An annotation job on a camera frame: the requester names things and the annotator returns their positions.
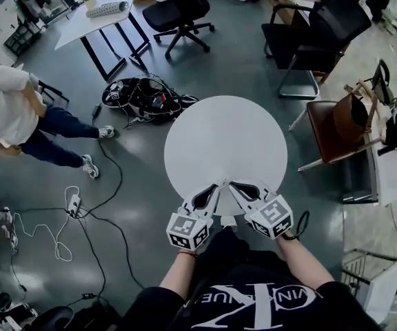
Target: bracelet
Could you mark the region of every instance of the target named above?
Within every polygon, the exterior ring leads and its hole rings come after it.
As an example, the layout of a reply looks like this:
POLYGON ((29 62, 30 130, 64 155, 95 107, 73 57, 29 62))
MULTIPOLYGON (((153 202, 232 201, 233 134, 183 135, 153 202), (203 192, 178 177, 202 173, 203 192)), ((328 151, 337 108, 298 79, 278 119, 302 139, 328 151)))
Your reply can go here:
POLYGON ((195 252, 186 252, 186 251, 179 251, 177 254, 186 254, 186 255, 190 255, 194 258, 197 258, 197 256, 199 255, 199 254, 196 254, 195 252))

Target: white shirt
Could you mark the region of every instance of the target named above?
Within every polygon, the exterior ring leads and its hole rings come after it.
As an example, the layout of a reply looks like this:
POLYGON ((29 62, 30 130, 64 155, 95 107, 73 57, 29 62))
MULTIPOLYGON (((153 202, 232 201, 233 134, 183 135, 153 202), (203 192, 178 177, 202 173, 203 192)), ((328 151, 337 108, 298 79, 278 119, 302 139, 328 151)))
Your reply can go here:
POLYGON ((25 143, 38 125, 38 116, 20 92, 28 81, 35 84, 37 79, 25 71, 0 66, 0 143, 4 147, 25 143))

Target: round white table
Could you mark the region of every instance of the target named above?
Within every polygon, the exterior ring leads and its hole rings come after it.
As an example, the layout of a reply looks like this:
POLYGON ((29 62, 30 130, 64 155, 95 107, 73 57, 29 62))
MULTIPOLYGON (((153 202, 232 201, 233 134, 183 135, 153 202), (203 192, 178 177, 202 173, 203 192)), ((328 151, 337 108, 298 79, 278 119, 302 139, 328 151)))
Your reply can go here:
MULTIPOLYGON (((276 191, 286 166, 280 126, 258 104, 240 97, 195 103, 174 122, 165 142, 166 172, 183 198, 203 185, 237 179, 261 180, 276 191)), ((216 215, 243 213, 225 185, 216 215)))

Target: black t-shirt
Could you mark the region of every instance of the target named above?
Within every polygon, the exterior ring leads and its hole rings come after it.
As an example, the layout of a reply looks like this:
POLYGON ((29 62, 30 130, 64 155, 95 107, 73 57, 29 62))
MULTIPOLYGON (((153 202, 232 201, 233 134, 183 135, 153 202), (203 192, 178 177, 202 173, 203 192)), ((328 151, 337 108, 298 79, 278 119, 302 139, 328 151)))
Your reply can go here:
POLYGON ((316 291, 295 277, 238 264, 185 304, 175 292, 146 288, 119 330, 379 330, 349 288, 329 282, 316 291))

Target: white box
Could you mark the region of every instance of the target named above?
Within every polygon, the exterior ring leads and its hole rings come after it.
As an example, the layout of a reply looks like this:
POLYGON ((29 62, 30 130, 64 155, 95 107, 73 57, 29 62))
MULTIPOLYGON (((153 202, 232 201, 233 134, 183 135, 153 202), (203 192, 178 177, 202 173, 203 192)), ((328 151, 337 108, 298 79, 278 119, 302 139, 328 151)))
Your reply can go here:
POLYGON ((294 215, 286 200, 279 195, 252 213, 252 227, 270 239, 276 239, 294 225, 294 215))
POLYGON ((195 251, 210 235, 204 219, 173 213, 166 228, 170 244, 195 251))

